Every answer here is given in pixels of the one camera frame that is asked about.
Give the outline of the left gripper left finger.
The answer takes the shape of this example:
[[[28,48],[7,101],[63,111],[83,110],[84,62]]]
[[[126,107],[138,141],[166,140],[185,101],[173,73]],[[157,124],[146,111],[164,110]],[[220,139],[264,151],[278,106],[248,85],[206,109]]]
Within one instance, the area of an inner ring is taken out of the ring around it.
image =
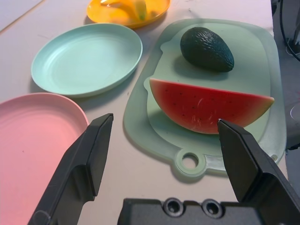
[[[94,119],[66,150],[30,220],[30,225],[76,225],[94,201],[103,177],[113,114]]]

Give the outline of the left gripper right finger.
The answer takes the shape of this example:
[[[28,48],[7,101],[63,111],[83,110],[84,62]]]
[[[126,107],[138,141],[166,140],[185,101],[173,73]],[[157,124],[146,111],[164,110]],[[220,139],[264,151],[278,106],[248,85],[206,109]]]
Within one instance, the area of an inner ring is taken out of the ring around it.
[[[298,225],[300,198],[274,160],[244,128],[222,119],[217,127],[238,202],[255,209],[264,225]]]

